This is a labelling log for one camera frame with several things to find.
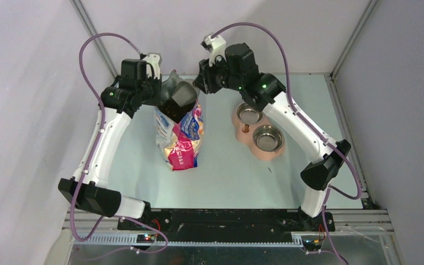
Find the colourful pet food bag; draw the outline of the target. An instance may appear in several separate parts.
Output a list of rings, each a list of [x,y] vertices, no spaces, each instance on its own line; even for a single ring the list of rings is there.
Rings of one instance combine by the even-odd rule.
[[[164,94],[170,96],[179,81],[190,81],[180,77],[177,71],[170,72],[168,78],[162,82]],[[184,106],[187,112],[179,123],[173,122],[164,115],[159,107],[155,107],[156,144],[162,152],[164,161],[173,171],[182,171],[198,166],[198,155],[204,136],[203,110],[199,103],[199,95],[195,103]]]

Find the metal food scoop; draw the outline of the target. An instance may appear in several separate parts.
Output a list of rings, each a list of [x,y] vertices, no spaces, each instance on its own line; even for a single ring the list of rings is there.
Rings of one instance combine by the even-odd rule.
[[[171,92],[171,99],[180,107],[195,103],[198,90],[190,81],[179,81]]]

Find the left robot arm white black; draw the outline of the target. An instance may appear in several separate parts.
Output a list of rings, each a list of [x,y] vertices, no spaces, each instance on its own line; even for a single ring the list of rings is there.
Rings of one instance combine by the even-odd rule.
[[[108,218],[126,216],[139,230],[152,224],[146,202],[108,189],[109,172],[120,140],[139,108],[160,103],[161,56],[125,59],[117,87],[107,87],[99,97],[96,128],[84,157],[70,179],[58,184],[62,195],[79,210]]]

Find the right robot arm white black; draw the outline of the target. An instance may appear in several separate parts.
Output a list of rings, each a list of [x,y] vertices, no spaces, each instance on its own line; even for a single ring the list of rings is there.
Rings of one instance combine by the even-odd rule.
[[[321,224],[320,212],[329,185],[338,175],[351,144],[336,141],[322,130],[296,104],[287,99],[287,89],[270,73],[260,72],[251,48],[245,44],[227,46],[224,42],[202,46],[210,55],[199,62],[199,74],[193,84],[205,94],[222,88],[239,92],[243,101],[276,121],[302,148],[310,163],[301,171],[305,183],[300,206],[300,226],[307,231]]]

